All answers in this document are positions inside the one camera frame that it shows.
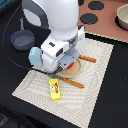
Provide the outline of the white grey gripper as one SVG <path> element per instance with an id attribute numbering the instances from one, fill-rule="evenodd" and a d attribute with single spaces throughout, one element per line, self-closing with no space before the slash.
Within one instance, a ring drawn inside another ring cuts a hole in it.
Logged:
<path id="1" fill-rule="evenodd" d="M 60 72 L 66 69 L 78 58 L 78 49 L 84 44 L 84 41 L 83 26 L 79 26 L 77 35 L 68 41 L 56 40 L 49 35 L 41 45 L 44 67 L 50 72 Z"/>

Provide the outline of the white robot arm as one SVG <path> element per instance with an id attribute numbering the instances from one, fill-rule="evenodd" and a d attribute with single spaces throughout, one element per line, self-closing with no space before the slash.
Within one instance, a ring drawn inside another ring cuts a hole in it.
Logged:
<path id="1" fill-rule="evenodd" d="M 85 42 L 84 27 L 77 26 L 78 0 L 22 0 L 22 9 L 31 24 L 51 31 L 41 45 L 48 71 L 62 71 L 78 58 Z"/>

